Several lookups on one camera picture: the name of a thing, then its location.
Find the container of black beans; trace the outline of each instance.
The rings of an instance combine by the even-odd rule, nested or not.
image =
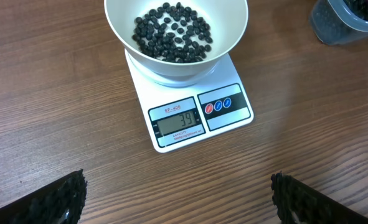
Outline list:
[[[213,68],[237,45],[248,21],[247,0],[105,0],[105,11],[130,57],[170,76]]]
[[[319,0],[309,17],[325,44],[347,44],[368,37],[368,0]]]

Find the bowl rim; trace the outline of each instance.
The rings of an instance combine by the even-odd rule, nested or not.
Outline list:
[[[110,28],[113,30],[113,32],[116,34],[116,36],[120,39],[120,41],[122,41],[122,43],[124,43],[125,47],[128,47],[130,48],[130,50],[133,50],[134,52],[140,54],[141,56],[149,59],[149,60],[152,60],[154,62],[159,62],[159,63],[163,63],[165,65],[178,65],[178,66],[188,66],[188,65],[200,65],[200,64],[203,64],[203,63],[207,63],[207,62],[210,62],[210,61],[213,61],[217,58],[220,58],[222,57],[223,55],[225,55],[226,53],[230,52],[240,41],[240,39],[242,39],[243,35],[245,34],[245,31],[246,31],[246,28],[247,28],[247,25],[248,25],[248,3],[247,3],[247,0],[243,0],[245,2],[245,5],[246,5],[246,22],[245,22],[245,25],[243,27],[243,30],[241,32],[241,34],[239,35],[238,39],[235,41],[235,43],[229,48],[227,49],[225,52],[219,54],[218,56],[216,57],[213,57],[213,58],[210,58],[210,59],[207,59],[207,60],[203,60],[201,62],[191,62],[191,63],[173,63],[173,62],[164,62],[162,60],[158,60],[158,59],[155,59],[155,58],[152,58],[152,57],[149,57],[145,54],[142,54],[142,52],[140,52],[138,49],[135,49],[134,47],[132,47],[130,44],[128,44],[120,35],[119,33],[117,33],[117,31],[115,30],[115,28],[113,27],[111,21],[110,21],[110,18],[109,18],[109,13],[108,13],[108,7],[106,5],[106,2],[107,1],[112,1],[112,0],[104,0],[104,8],[105,8],[105,14],[106,14],[106,18],[108,19],[108,23],[109,23],[109,26]]]

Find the table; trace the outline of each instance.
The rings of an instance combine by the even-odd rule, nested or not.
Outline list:
[[[0,1],[0,207],[83,168],[82,223],[278,223],[282,170],[368,217],[368,39],[321,44],[314,3],[249,1],[254,122],[159,154],[103,1]]]

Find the red button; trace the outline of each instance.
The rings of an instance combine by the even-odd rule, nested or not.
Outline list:
[[[206,112],[207,114],[210,114],[211,112],[213,112],[214,106],[212,103],[209,103],[206,108],[204,109],[204,112]]]

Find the white bowl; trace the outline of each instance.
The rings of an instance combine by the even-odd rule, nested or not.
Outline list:
[[[206,52],[207,58],[204,61],[196,63],[163,62],[140,52],[138,44],[132,39],[136,27],[134,20],[138,16],[143,18],[150,9],[157,9],[165,2],[172,6],[181,2],[183,6],[189,6],[192,10],[196,10],[198,17],[202,16],[210,24],[211,37],[213,38],[213,43],[210,44],[212,50]],[[211,69],[222,56],[239,42],[248,21],[247,0],[105,0],[105,12],[110,27],[129,54],[153,72],[167,76],[195,75]],[[159,21],[160,24],[163,23],[161,20],[164,17],[169,17],[169,15],[164,13]],[[172,32],[170,26],[174,22],[172,20],[168,24],[169,28],[166,32]],[[197,39],[197,35],[191,39],[197,40],[201,45],[207,44],[206,41]]]

